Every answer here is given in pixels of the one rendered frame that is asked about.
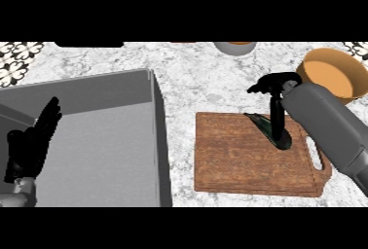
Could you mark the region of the orange pot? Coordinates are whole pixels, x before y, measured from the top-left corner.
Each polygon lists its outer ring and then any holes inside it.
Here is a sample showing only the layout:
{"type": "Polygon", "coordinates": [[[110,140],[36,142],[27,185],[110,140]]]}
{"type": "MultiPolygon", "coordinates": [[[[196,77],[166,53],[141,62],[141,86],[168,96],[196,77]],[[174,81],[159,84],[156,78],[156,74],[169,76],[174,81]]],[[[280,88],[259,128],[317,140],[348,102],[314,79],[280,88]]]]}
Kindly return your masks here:
{"type": "Polygon", "coordinates": [[[327,88],[344,104],[368,94],[368,69],[341,50],[312,50],[296,68],[296,73],[304,82],[327,88]]]}

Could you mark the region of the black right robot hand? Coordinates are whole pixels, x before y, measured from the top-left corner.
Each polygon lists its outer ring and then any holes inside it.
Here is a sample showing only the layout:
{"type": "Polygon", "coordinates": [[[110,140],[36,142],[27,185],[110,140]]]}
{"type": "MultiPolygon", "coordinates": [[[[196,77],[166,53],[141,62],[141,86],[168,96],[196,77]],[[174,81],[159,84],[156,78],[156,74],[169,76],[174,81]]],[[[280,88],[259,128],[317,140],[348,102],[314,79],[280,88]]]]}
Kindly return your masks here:
{"type": "Polygon", "coordinates": [[[286,108],[283,106],[283,92],[302,84],[302,78],[295,72],[280,72],[265,75],[258,83],[249,88],[249,93],[271,94],[271,122],[273,135],[277,140],[281,139],[281,133],[286,129],[286,108]]]}

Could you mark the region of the large flat grey door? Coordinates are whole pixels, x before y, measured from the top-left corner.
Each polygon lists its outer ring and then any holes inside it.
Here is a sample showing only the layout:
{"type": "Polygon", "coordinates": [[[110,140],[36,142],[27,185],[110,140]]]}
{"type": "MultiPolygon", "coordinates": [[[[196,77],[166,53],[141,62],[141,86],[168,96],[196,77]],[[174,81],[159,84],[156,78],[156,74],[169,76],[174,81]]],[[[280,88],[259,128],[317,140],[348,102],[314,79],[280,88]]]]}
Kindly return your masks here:
{"type": "Polygon", "coordinates": [[[60,121],[42,173],[41,207],[174,205],[166,112],[148,69],[0,89],[0,194],[8,132],[36,122],[57,97],[60,121]]]}

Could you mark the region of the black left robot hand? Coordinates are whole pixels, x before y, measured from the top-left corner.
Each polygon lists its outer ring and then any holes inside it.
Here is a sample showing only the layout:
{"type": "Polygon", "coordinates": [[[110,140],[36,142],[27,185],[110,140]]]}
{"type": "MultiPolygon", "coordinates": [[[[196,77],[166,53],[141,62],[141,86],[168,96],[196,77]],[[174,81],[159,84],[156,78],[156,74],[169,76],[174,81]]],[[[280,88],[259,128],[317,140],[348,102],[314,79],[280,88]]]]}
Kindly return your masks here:
{"type": "Polygon", "coordinates": [[[52,97],[41,113],[35,126],[26,131],[8,133],[10,161],[5,182],[12,184],[20,178],[36,178],[46,161],[49,143],[63,119],[60,98],[52,97]]]}

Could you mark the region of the brown wooden cutting board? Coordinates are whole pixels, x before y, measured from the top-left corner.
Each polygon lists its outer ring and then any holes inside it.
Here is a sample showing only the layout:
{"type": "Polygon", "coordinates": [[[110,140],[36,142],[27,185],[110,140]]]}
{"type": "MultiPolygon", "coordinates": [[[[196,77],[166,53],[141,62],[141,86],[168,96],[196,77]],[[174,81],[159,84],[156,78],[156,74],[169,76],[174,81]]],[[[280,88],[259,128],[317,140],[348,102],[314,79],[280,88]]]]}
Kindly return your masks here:
{"type": "Polygon", "coordinates": [[[307,131],[287,120],[292,147],[281,150],[243,114],[196,115],[194,189],[200,192],[271,196],[323,195],[330,160],[315,168],[307,131]]]}

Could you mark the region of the dark eggplant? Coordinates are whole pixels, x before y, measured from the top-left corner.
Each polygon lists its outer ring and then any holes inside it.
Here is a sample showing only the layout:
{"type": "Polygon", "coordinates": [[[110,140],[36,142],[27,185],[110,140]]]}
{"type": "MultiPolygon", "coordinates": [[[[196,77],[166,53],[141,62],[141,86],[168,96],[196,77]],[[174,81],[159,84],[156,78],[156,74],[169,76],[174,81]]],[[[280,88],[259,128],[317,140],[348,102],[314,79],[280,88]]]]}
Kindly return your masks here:
{"type": "Polygon", "coordinates": [[[268,140],[274,144],[274,146],[280,150],[289,150],[292,147],[292,136],[289,131],[284,129],[281,133],[281,139],[277,140],[273,135],[273,122],[271,119],[259,114],[249,114],[245,113],[245,115],[250,118],[255,125],[258,126],[259,130],[262,131],[264,135],[267,136],[268,140]]]}

